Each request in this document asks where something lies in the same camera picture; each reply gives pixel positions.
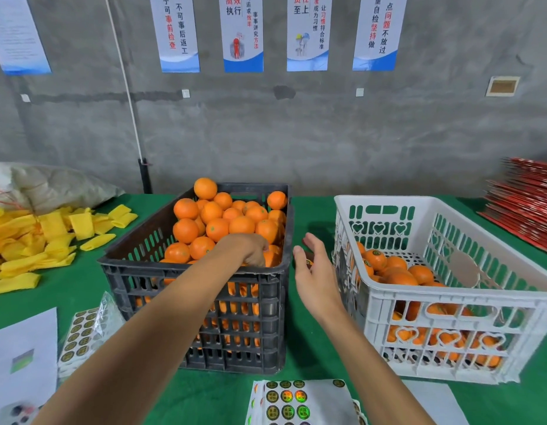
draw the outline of hand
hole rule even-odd
[[[214,249],[239,250],[242,255],[241,264],[245,262],[248,265],[264,267],[264,252],[270,249],[270,245],[259,234],[228,234],[220,239]]]
[[[303,248],[293,248],[297,292],[307,310],[322,325],[321,319],[329,317],[335,311],[344,310],[336,282],[336,271],[326,255],[322,241],[307,233],[303,243],[313,251],[315,258],[309,270]]]

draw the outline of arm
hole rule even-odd
[[[348,375],[373,425],[434,425],[401,379],[348,316],[336,282],[336,272],[324,244],[307,233],[303,242],[315,254],[311,270],[305,251],[295,246],[295,280],[305,307],[325,330],[340,355]]]
[[[82,364],[34,425],[143,423],[224,284],[244,261],[263,265],[267,248],[257,234],[224,237]]]

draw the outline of banner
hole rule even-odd
[[[395,68],[407,0],[361,0],[352,70]]]
[[[287,0],[287,71],[326,71],[332,0]]]
[[[264,37],[262,0],[219,0],[224,71],[262,73]]]
[[[199,73],[193,0],[150,0],[164,73]]]
[[[51,73],[27,0],[0,0],[0,66],[8,76]]]

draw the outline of gray wall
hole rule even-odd
[[[352,71],[360,0],[334,0],[328,71],[297,73],[285,71],[286,2],[264,0],[265,73],[235,75],[223,72],[218,0],[194,0],[199,74],[161,72],[149,0],[111,1],[155,192],[209,176],[308,195],[480,195],[501,157],[547,160],[547,0],[408,0],[392,72]],[[53,74],[0,70],[0,161],[140,192],[104,0],[29,3]],[[493,75],[521,76],[517,95],[485,98]],[[279,85],[294,98],[277,99]]]

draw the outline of table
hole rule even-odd
[[[125,204],[140,215],[128,228],[114,229],[121,236],[172,198],[172,195],[125,194],[107,203],[100,211]],[[475,214],[475,210],[483,205],[480,200],[440,199],[547,269],[546,253]],[[295,197],[293,205],[295,242],[311,231],[325,242],[330,251],[334,247],[336,214],[333,198]],[[0,328],[57,307],[58,339],[61,344],[73,314],[96,307],[102,294],[110,290],[100,265],[96,263],[102,254],[103,248],[79,252],[71,266],[43,271],[43,278],[36,289],[1,294]],[[352,395],[357,398],[336,351],[299,299],[294,280],[291,267],[286,312],[287,361],[275,379],[341,378],[351,386]],[[254,379],[262,377],[178,370],[145,423],[241,425]],[[520,384],[489,386],[451,382],[449,386],[471,425],[547,424],[547,337],[522,372],[521,379]]]

